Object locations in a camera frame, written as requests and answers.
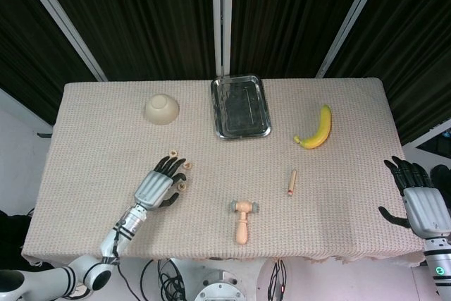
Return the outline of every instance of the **stainless steel tray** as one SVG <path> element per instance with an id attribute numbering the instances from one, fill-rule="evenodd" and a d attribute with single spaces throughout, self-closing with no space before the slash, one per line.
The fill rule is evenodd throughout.
<path id="1" fill-rule="evenodd" d="M 256 75 L 211 82 L 216 134 L 221 139 L 265 137 L 271 131 L 263 84 Z"/>

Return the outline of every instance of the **wooden hammer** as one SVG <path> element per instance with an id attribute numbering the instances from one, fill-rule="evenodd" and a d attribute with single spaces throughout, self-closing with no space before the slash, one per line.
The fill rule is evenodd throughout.
<path id="1" fill-rule="evenodd" d="M 259 211 L 259 205 L 256 202 L 233 200 L 231 207 L 232 211 L 238 211 L 240 213 L 236 240 L 240 245 L 245 245 L 247 242 L 247 213 L 257 213 Z"/>

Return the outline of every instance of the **banana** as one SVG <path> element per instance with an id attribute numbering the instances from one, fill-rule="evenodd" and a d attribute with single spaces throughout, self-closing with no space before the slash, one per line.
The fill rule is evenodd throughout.
<path id="1" fill-rule="evenodd" d="M 321 146 L 329 136 L 330 128 L 332 126 L 332 111 L 327 105 L 321 107 L 321 120 L 319 128 L 313 137 L 301 140 L 298 135 L 295 136 L 295 142 L 300 144 L 305 149 L 312 149 Z"/>

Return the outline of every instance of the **robotic hand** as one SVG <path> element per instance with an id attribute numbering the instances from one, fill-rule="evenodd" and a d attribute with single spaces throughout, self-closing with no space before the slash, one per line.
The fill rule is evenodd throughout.
<path id="1" fill-rule="evenodd" d="M 122 215 L 101 244 L 101 262 L 90 255 L 83 255 L 68 266 L 38 273 L 0 270 L 0 300 L 54 300 L 70 295 L 78 283 L 91 290 L 103 288 L 114 266 L 119 265 L 121 253 L 146 220 L 147 212 L 171 206 L 177 200 L 178 193 L 166 200 L 164 196 L 174 183 L 186 180 L 185 174 L 175 174 L 184 162 L 185 159 L 167 156 L 142 181 L 135 193 L 135 205 Z"/>
<path id="2" fill-rule="evenodd" d="M 395 178 L 407 218 L 393 216 L 385 207 L 379 207 L 379 212 L 390 223 L 411 228 L 426 240 L 424 255 L 438 293 L 442 300 L 451 301 L 451 245 L 447 241 L 451 233 L 450 213 L 424 168 L 396 156 L 392 159 L 395 164 L 388 160 L 384 164 Z"/>

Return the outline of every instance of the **black curtain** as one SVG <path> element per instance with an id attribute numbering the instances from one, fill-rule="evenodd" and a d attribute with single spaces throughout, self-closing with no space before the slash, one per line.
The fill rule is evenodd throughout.
<path id="1" fill-rule="evenodd" d="M 212 0 L 59 0 L 109 80 L 215 77 Z"/>
<path id="2" fill-rule="evenodd" d="M 230 74 L 316 75 L 354 0 L 233 0 Z"/>
<path id="3" fill-rule="evenodd" d="M 67 82 L 95 81 L 39 0 L 0 0 L 0 88 L 53 124 Z"/>
<path id="4" fill-rule="evenodd" d="M 369 0 L 326 77 L 381 79 L 402 143 L 416 139 L 451 117 L 451 0 Z"/>

